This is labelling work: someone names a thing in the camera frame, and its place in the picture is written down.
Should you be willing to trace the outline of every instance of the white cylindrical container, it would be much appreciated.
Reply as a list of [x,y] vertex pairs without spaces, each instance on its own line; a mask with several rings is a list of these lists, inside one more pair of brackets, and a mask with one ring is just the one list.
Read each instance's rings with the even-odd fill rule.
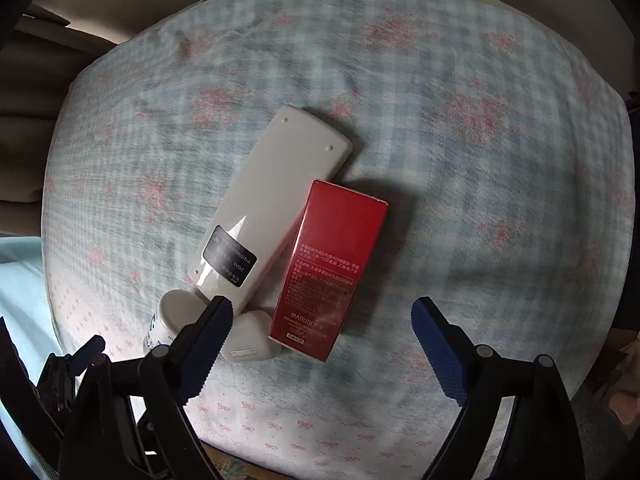
[[158,345],[170,345],[182,327],[194,323],[207,304],[187,290],[170,290],[158,304],[146,331],[142,348],[145,354]]

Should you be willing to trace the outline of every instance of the light blue sheet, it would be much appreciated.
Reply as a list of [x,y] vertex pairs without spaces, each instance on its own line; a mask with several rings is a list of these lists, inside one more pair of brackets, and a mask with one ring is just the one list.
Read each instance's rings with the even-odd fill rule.
[[[468,0],[210,0],[84,70],[43,196],[65,350],[101,334],[112,360],[142,355],[158,301],[192,287],[205,227],[284,104],[351,139],[335,181],[388,216],[329,360],[218,359],[186,407],[200,438],[305,480],[414,480],[459,411],[411,329],[421,296],[505,357],[551,355],[578,389],[628,267],[628,115],[571,45]],[[287,258],[252,306],[273,309]]]
[[[47,356],[62,354],[47,304],[40,238],[0,238],[0,317],[36,383]],[[1,404],[0,419],[31,468],[39,478],[47,478]]]

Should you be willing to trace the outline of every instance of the brown curtain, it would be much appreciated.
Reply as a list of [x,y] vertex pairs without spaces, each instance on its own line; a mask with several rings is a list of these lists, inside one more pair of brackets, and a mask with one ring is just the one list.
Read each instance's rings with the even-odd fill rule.
[[30,6],[0,51],[0,234],[39,235],[44,170],[67,89],[114,47]]

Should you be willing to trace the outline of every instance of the black label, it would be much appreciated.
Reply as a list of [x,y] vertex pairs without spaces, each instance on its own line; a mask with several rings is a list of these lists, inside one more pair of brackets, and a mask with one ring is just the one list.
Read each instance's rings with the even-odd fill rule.
[[219,225],[204,248],[202,256],[219,274],[235,286],[240,286],[254,267],[257,258],[236,242]]

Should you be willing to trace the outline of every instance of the red product box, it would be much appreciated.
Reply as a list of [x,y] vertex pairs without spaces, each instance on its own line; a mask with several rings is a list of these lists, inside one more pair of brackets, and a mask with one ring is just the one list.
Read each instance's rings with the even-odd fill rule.
[[313,182],[273,316],[271,339],[327,360],[387,209],[386,202],[377,198]]

